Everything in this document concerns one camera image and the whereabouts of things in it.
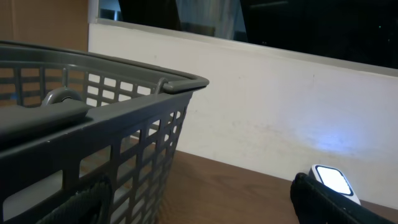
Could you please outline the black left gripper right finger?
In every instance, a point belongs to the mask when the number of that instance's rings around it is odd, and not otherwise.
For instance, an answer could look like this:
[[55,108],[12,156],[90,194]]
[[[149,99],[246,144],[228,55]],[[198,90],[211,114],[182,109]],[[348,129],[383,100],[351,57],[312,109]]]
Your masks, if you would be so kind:
[[300,223],[393,224],[302,172],[292,181],[290,199]]

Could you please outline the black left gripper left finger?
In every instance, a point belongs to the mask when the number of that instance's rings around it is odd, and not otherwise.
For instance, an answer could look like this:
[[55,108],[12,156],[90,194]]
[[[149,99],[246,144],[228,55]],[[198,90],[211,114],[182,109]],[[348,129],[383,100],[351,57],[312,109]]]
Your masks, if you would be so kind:
[[111,182],[103,176],[88,188],[77,191],[36,224],[104,224],[108,221],[111,193]]

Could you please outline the white barcode scanner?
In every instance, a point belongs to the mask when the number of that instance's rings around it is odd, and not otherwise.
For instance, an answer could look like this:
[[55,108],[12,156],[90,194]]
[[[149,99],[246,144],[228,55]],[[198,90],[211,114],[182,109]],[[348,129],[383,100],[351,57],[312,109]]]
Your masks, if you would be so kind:
[[358,196],[355,194],[348,179],[335,167],[325,166],[321,164],[314,164],[309,170],[309,176],[321,182],[323,185],[331,188],[332,190],[344,195],[351,201],[361,205]]

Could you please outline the grey plastic shopping basket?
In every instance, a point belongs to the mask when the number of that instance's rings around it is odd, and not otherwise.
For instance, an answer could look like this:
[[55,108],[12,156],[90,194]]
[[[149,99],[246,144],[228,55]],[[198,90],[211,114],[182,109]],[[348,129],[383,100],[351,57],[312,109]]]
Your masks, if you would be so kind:
[[206,78],[1,42],[1,222],[36,223],[103,176],[106,223],[157,223],[194,91]]

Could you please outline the brown cardboard panel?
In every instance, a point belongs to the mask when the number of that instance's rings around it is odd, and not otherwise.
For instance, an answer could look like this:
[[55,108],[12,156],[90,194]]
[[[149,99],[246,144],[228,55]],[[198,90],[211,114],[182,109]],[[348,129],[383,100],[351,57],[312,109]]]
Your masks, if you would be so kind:
[[88,50],[87,0],[1,0],[1,39]]

